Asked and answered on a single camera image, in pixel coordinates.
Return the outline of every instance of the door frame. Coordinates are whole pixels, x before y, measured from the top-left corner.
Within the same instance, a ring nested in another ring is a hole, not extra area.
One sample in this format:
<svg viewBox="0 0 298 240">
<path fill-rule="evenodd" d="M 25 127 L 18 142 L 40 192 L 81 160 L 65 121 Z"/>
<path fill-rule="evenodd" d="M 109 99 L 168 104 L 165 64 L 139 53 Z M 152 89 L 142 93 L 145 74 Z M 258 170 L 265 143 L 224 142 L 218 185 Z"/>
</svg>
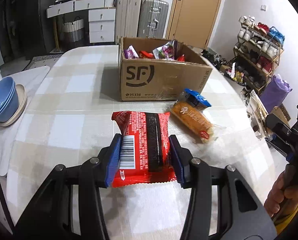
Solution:
<svg viewBox="0 0 298 240">
<path fill-rule="evenodd" d="M 212 26 L 211 26 L 211 29 L 210 29 L 210 32 L 209 32 L 209 35 L 208 35 L 208 39 L 207 39 L 207 42 L 206 42 L 204 48 L 209 45 L 209 41 L 210 41 L 211 34 L 212 34 L 212 31 L 213 31 L 213 28 L 214 28 L 214 25 L 215 25 L 215 21 L 217 20 L 217 16 L 218 16 L 218 13 L 219 13 L 221 1 L 222 0 L 219 0 L 218 1 L 217 10 L 215 12 L 214 19 L 213 19 L 213 22 L 212 22 Z M 167 25 L 167 31 L 165 33 L 165 38 L 166 39 L 169 39 L 169 37 L 170 37 L 171 25 L 172 25 L 172 22 L 174 20 L 174 17 L 176 17 L 174 15 L 176 3 L 177 3 L 177 0 L 172 0 L 172 6 L 171 6 L 171 10 L 170 10 L 170 16 L 169 16 L 168 25 Z"/>
</svg>

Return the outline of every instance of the silver suitcase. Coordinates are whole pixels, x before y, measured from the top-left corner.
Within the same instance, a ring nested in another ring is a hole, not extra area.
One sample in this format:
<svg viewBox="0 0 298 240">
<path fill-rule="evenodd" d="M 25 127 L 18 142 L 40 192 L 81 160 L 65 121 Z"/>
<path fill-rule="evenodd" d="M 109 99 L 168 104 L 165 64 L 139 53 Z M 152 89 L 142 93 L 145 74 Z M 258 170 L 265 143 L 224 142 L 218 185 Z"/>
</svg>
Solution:
<svg viewBox="0 0 298 240">
<path fill-rule="evenodd" d="M 137 37 L 141 0 L 117 0 L 115 43 L 121 37 Z"/>
<path fill-rule="evenodd" d="M 142 0 L 138 37 L 162 39 L 169 4 L 161 0 Z"/>
</svg>

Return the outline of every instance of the human hand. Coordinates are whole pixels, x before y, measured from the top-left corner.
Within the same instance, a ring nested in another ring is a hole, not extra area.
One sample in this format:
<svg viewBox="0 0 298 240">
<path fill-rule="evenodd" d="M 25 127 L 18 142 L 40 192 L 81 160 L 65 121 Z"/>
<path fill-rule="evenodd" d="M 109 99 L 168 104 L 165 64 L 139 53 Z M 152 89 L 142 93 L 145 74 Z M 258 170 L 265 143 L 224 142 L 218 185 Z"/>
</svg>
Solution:
<svg viewBox="0 0 298 240">
<path fill-rule="evenodd" d="M 298 207 L 298 185 L 290 186 L 283 192 L 281 190 L 284 185 L 283 174 L 284 172 L 279 175 L 278 179 L 273 184 L 273 187 L 268 194 L 268 198 L 263 205 L 270 217 L 279 212 L 279 203 L 283 201 L 284 197 L 290 199 L 290 201 L 286 203 L 287 206 L 284 208 L 284 211 L 281 214 L 282 216 L 292 214 Z"/>
</svg>

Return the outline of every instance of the blue shoe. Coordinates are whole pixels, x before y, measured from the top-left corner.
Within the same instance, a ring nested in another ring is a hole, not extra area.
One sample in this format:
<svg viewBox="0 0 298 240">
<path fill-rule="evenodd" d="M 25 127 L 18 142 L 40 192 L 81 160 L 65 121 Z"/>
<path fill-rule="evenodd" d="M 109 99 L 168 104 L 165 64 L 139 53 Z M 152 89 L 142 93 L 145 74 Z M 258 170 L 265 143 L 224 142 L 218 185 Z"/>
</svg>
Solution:
<svg viewBox="0 0 298 240">
<path fill-rule="evenodd" d="M 281 44 L 281 47 L 283 47 L 285 36 L 282 35 L 281 32 L 279 32 L 274 26 L 270 28 L 270 32 L 268 35 L 279 42 Z"/>
</svg>

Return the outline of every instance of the beige plate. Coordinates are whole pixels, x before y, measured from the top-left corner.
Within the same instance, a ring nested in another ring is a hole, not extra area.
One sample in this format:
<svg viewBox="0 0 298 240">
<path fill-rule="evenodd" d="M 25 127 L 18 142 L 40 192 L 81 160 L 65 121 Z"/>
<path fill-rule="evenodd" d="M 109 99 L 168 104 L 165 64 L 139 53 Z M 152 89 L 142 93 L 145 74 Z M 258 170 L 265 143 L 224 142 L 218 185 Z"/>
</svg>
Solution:
<svg viewBox="0 0 298 240">
<path fill-rule="evenodd" d="M 27 105 L 27 93 L 26 93 L 25 87 L 23 85 L 18 84 L 16 85 L 16 90 L 18 94 L 19 107 L 17 111 L 14 113 L 14 115 L 8 121 L 0 122 L 0 126 L 2 127 L 6 127 L 13 124 L 22 114 L 22 112 L 24 111 Z"/>
</svg>

